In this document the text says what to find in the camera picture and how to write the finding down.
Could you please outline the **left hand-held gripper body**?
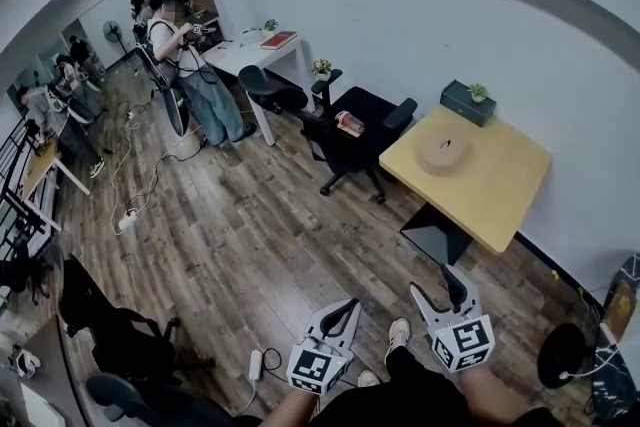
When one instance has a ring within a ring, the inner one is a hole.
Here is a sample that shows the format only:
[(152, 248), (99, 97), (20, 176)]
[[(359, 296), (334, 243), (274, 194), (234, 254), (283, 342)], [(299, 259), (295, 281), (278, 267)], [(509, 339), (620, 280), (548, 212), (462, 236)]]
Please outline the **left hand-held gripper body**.
[(351, 350), (305, 335), (292, 348), (286, 378), (293, 388), (324, 396), (346, 374), (353, 359)]

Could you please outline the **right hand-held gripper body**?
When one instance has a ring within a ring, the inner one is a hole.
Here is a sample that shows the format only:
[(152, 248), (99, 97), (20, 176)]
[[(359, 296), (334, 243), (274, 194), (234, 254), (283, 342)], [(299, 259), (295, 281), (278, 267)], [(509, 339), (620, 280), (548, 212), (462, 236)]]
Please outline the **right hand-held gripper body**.
[(488, 314), (475, 318), (438, 321), (429, 327), (431, 349), (449, 373), (457, 373), (486, 362), (495, 347)]

